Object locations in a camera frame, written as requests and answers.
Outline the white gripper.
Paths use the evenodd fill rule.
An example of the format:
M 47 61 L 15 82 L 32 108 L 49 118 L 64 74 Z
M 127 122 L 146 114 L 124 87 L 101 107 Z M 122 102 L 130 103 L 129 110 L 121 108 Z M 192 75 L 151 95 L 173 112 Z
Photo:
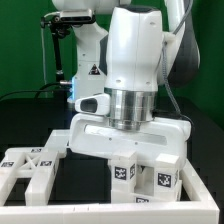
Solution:
M 137 153 L 137 163 L 154 167 L 160 154 L 179 157 L 179 169 L 186 163 L 187 140 L 191 133 L 189 121 L 155 117 L 144 122 L 139 131 L 112 128 L 103 116 L 79 113 L 70 125 L 69 148 L 73 152 L 106 159 L 121 150 Z

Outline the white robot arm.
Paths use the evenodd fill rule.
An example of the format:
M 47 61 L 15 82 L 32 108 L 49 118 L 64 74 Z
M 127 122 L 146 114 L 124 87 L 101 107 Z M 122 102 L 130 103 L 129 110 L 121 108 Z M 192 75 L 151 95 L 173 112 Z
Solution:
M 154 167 L 161 158 L 185 165 L 191 124 L 179 117 L 155 117 L 153 110 L 158 87 L 169 85 L 193 0 L 164 1 L 167 32 L 157 9 L 131 5 L 113 9 L 104 92 L 93 97 L 98 103 L 94 112 L 84 108 L 84 98 L 76 101 L 71 150 L 107 159 L 118 150 L 133 150 L 142 166 Z

